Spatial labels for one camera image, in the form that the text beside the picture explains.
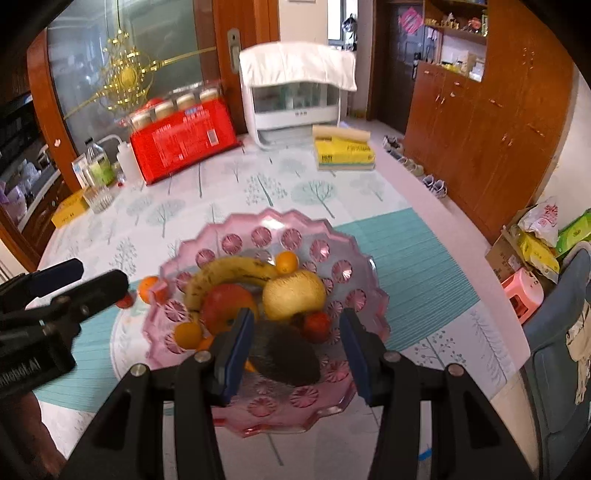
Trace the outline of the small red fruit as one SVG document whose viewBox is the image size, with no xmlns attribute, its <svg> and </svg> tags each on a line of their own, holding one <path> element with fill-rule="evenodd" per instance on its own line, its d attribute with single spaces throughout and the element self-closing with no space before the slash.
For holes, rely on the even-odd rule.
<svg viewBox="0 0 591 480">
<path fill-rule="evenodd" d="M 131 291 L 127 291 L 126 294 L 123 296 L 122 299 L 118 300 L 115 305 L 119 308 L 119 309 L 129 309 L 131 308 L 136 300 L 136 294 L 133 290 Z"/>
</svg>

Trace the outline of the small tangerine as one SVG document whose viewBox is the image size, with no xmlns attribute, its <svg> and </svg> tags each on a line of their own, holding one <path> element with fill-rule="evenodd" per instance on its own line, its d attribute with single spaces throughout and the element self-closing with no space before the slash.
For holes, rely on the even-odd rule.
<svg viewBox="0 0 591 480">
<path fill-rule="evenodd" d="M 202 338 L 199 344 L 197 345 L 197 351 L 208 351 L 211 349 L 211 345 L 214 342 L 215 337 L 209 335 L 205 338 Z"/>
</svg>

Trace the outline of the red yellow apple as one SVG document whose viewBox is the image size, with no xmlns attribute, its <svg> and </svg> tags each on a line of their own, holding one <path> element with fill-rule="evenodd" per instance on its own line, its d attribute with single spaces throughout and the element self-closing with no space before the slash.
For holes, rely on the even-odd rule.
<svg viewBox="0 0 591 480">
<path fill-rule="evenodd" d="M 211 335 L 228 332 L 243 308 L 252 311 L 259 319 L 259 308 L 249 290 L 238 284 L 221 284 L 213 287 L 200 307 L 200 320 Z"/>
</svg>

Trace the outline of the dark avocado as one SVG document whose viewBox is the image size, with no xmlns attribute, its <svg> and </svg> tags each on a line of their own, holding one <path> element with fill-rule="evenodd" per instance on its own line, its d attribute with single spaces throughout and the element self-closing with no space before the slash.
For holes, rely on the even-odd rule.
<svg viewBox="0 0 591 480">
<path fill-rule="evenodd" d="M 259 321 L 254 325 L 249 362 L 263 377 L 294 387 L 321 379 L 314 348 L 299 330 L 279 322 Z"/>
</svg>

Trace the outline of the spotted yellow banana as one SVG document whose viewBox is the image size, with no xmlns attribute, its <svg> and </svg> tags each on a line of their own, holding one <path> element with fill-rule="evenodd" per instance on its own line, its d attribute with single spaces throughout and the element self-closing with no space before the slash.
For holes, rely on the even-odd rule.
<svg viewBox="0 0 591 480">
<path fill-rule="evenodd" d="M 279 273 L 270 263 L 250 257 L 223 257 L 212 260 L 192 276 L 184 292 L 184 305 L 198 313 L 208 293 L 224 283 L 243 283 L 263 287 Z"/>
</svg>

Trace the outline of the small red plum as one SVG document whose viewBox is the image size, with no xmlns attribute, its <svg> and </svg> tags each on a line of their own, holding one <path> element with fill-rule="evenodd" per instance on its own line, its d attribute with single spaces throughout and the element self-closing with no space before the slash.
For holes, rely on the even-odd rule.
<svg viewBox="0 0 591 480">
<path fill-rule="evenodd" d="M 325 312 L 314 312 L 304 316 L 301 335 L 314 344 L 325 343 L 331 337 L 332 319 Z"/>
</svg>

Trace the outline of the yellow spotted pear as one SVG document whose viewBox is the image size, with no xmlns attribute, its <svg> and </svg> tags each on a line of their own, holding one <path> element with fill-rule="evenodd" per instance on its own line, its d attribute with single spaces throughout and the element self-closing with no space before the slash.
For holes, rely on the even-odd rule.
<svg viewBox="0 0 591 480">
<path fill-rule="evenodd" d="M 327 300 L 325 284 L 308 270 L 270 280 L 263 287 L 263 310 L 270 321 L 287 321 L 297 314 L 322 310 Z"/>
</svg>

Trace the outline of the large orange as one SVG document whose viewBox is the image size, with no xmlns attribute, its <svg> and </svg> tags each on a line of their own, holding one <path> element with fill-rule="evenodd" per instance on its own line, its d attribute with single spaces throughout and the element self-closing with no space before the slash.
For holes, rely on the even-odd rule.
<svg viewBox="0 0 591 480">
<path fill-rule="evenodd" d="M 202 339 L 201 326 L 194 322 L 179 323 L 174 328 L 173 338 L 179 348 L 197 350 Z"/>
</svg>

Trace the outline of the yellow flat box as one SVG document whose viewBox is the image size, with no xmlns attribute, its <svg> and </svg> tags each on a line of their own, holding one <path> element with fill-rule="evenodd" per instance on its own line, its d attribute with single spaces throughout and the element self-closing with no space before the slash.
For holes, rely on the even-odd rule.
<svg viewBox="0 0 591 480">
<path fill-rule="evenodd" d="M 84 198 L 85 193 L 85 190 L 79 190 L 64 199 L 59 204 L 51 218 L 53 225 L 57 229 L 69 224 L 71 221 L 80 217 L 89 209 L 89 206 Z"/>
</svg>

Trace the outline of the blue chair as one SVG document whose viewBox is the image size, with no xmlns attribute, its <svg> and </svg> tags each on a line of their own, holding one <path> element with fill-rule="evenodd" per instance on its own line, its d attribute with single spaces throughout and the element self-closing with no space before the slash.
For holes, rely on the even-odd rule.
<svg viewBox="0 0 591 480">
<path fill-rule="evenodd" d="M 562 474 L 590 429 L 590 393 L 576 401 L 578 363 L 567 347 L 567 333 L 589 303 L 590 254 L 583 249 L 523 325 L 531 356 L 521 374 L 534 413 L 542 479 Z"/>
</svg>

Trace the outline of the clear glass cup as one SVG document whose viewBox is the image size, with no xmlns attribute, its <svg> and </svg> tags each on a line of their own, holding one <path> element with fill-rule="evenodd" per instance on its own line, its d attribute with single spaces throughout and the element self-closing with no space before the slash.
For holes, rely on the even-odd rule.
<svg viewBox="0 0 591 480">
<path fill-rule="evenodd" d="M 83 192 L 83 198 L 95 214 L 108 209 L 114 200 L 111 191 L 104 185 L 87 187 Z"/>
</svg>

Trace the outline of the small white carton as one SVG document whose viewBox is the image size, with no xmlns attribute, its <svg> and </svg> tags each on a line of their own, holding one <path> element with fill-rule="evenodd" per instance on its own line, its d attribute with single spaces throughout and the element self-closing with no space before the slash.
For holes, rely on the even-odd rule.
<svg viewBox="0 0 591 480">
<path fill-rule="evenodd" d="M 72 162 L 72 171 L 82 189 L 93 186 L 92 175 L 89 173 L 88 162 L 85 155 L 80 155 Z"/>
</svg>

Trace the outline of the tree pattern tablecloth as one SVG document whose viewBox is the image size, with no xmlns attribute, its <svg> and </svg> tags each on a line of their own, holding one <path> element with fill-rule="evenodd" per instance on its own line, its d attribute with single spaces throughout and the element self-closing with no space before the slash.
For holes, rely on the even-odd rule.
<svg viewBox="0 0 591 480">
<path fill-rule="evenodd" d="M 40 269 L 77 258 L 82 280 L 119 269 L 131 287 L 156 275 L 167 304 L 138 297 L 85 321 L 74 370 L 35 391 L 66 459 L 131 366 L 155 370 L 195 353 L 172 339 L 187 320 L 183 289 L 222 257 L 274 261 L 294 251 L 327 287 L 322 310 L 332 319 L 315 385 L 245 372 L 231 408 L 212 410 L 228 479 L 368 478 L 382 407 L 356 394 L 339 332 L 346 308 L 419 366 L 465 367 L 489 399 L 514 379 L 530 348 L 485 259 L 488 242 L 458 221 L 449 198 L 370 145 L 375 169 L 329 173 L 310 146 L 263 151 L 245 140 L 155 185 L 115 189 L 102 213 L 89 209 L 54 232 Z"/>
</svg>

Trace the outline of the green label bottle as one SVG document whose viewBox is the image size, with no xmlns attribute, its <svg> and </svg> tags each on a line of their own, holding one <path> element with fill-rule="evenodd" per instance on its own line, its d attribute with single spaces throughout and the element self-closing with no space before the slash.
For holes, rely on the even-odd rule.
<svg viewBox="0 0 591 480">
<path fill-rule="evenodd" d="M 85 141 L 86 159 L 89 173 L 95 185 L 110 186 L 115 181 L 106 151 L 92 137 Z"/>
</svg>

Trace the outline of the white squeeze bottle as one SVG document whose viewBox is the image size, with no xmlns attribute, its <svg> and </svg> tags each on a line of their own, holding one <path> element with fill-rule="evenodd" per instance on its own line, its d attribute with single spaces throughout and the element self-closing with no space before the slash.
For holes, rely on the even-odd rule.
<svg viewBox="0 0 591 480">
<path fill-rule="evenodd" d="M 135 158 L 133 148 L 130 143 L 124 142 L 118 135 L 110 134 L 97 141 L 103 145 L 109 141 L 114 141 L 117 146 L 116 159 L 119 167 L 127 182 L 138 183 L 143 181 L 142 173 Z"/>
</svg>

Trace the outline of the pink plastic stool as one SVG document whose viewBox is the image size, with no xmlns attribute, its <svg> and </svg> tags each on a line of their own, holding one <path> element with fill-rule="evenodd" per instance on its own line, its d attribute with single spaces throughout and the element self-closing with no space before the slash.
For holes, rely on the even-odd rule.
<svg viewBox="0 0 591 480">
<path fill-rule="evenodd" d="M 526 323 L 544 301 L 544 290 L 538 278 L 521 268 L 501 283 L 521 325 Z"/>
</svg>

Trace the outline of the red snack package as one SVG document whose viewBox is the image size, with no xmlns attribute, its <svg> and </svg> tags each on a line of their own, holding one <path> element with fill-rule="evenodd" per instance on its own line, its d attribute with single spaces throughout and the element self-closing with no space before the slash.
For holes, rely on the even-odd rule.
<svg viewBox="0 0 591 480">
<path fill-rule="evenodd" d="M 157 120 L 132 133 L 130 142 L 147 185 L 239 145 L 219 98 Z"/>
</svg>

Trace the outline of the pink plastic fruit bowl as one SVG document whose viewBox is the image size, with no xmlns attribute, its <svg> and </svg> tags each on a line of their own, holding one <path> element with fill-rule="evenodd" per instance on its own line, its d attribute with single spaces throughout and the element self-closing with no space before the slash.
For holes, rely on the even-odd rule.
<svg viewBox="0 0 591 480">
<path fill-rule="evenodd" d="M 293 251 L 300 260 L 297 270 L 311 271 L 324 282 L 327 300 L 320 311 L 332 319 L 331 337 L 321 344 L 304 339 L 314 348 L 321 366 L 321 379 L 312 385 L 294 387 L 267 379 L 247 359 L 238 392 L 228 406 L 213 413 L 216 425 L 243 437 L 263 432 L 304 432 L 319 419 L 346 409 L 355 394 L 339 330 L 339 316 L 346 308 L 353 309 L 363 328 L 370 332 L 381 338 L 390 333 L 386 321 L 388 294 L 379 285 L 374 260 L 363 254 L 356 237 L 297 210 L 280 213 L 266 209 L 259 214 L 233 214 L 222 223 L 205 226 L 197 238 L 183 242 L 177 254 L 160 267 L 158 277 L 168 283 L 170 298 L 163 304 L 151 304 L 143 322 L 147 365 L 153 369 L 176 366 L 196 352 L 181 349 L 174 342 L 173 331 L 179 323 L 198 323 L 203 338 L 211 335 L 200 320 L 200 311 L 190 313 L 184 305 L 187 283 L 207 263 L 240 256 L 274 266 L 274 257 L 282 251 Z M 256 323 L 270 321 L 263 310 L 266 285 L 224 284 L 238 284 L 249 290 L 259 308 Z M 290 325 L 301 333 L 307 314 L 274 322 Z"/>
</svg>

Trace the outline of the cardboard box with bags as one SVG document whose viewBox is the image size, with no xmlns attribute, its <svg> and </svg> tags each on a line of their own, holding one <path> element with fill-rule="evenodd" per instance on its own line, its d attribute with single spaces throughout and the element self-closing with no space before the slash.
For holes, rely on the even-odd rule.
<svg viewBox="0 0 591 480">
<path fill-rule="evenodd" d="M 562 269 L 578 250 L 590 251 L 590 210 L 559 227 L 556 196 L 519 211 L 502 227 L 501 235 L 486 255 L 500 282 L 521 268 L 557 284 Z"/>
</svg>

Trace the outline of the jar pack behind package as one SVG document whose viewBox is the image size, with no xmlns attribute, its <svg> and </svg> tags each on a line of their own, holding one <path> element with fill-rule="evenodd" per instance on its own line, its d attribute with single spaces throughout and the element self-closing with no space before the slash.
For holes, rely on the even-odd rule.
<svg viewBox="0 0 591 480">
<path fill-rule="evenodd" d="M 132 132 L 137 132 L 174 113 L 221 97 L 221 84 L 215 82 L 199 82 L 178 87 L 162 97 L 148 100 L 143 106 L 122 119 L 120 125 L 129 128 Z"/>
</svg>

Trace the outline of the gold door ornament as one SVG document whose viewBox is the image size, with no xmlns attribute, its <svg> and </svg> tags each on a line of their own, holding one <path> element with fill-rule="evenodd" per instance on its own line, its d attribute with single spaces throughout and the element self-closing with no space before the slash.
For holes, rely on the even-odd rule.
<svg viewBox="0 0 591 480">
<path fill-rule="evenodd" d="M 106 55 L 106 64 L 100 69 L 98 89 L 67 112 L 64 120 L 92 103 L 116 114 L 130 112 L 146 101 L 157 71 L 183 60 L 214 53 L 216 48 L 206 47 L 164 60 L 152 60 L 133 44 L 128 32 L 118 29 L 114 37 L 107 39 L 102 51 Z"/>
</svg>

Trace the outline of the brown wooden cabinet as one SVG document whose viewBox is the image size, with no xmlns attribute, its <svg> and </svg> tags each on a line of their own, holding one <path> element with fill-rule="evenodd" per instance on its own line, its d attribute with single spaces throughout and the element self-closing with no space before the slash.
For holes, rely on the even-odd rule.
<svg viewBox="0 0 591 480">
<path fill-rule="evenodd" d="M 488 12 L 481 81 L 420 63 L 404 149 L 446 183 L 452 200 L 495 241 L 550 174 L 574 64 L 522 2 L 492 1 Z"/>
</svg>

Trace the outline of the yellow tissue pack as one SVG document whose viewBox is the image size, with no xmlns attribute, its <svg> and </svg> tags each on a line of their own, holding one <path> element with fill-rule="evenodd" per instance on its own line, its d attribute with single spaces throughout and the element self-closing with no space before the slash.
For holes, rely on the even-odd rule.
<svg viewBox="0 0 591 480">
<path fill-rule="evenodd" d="M 370 132 L 339 126 L 312 126 L 315 158 L 320 170 L 373 170 L 376 153 Z"/>
</svg>

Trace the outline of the white countertop appliance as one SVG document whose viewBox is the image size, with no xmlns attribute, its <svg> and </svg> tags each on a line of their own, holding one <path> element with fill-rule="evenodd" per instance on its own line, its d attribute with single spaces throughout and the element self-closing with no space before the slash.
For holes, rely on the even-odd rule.
<svg viewBox="0 0 591 480">
<path fill-rule="evenodd" d="M 311 141 L 312 126 L 338 125 L 342 97 L 349 91 L 328 84 L 295 82 L 263 88 L 242 88 L 243 113 L 249 136 L 272 150 Z"/>
</svg>

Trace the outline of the white cloth cover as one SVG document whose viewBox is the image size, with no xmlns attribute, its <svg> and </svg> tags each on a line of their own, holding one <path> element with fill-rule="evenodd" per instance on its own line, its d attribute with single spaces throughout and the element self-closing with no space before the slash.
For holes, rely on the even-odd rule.
<svg viewBox="0 0 591 480">
<path fill-rule="evenodd" d="M 311 42 L 270 42 L 239 53 L 240 79 L 263 88 L 296 82 L 328 84 L 356 92 L 356 55 Z"/>
</svg>

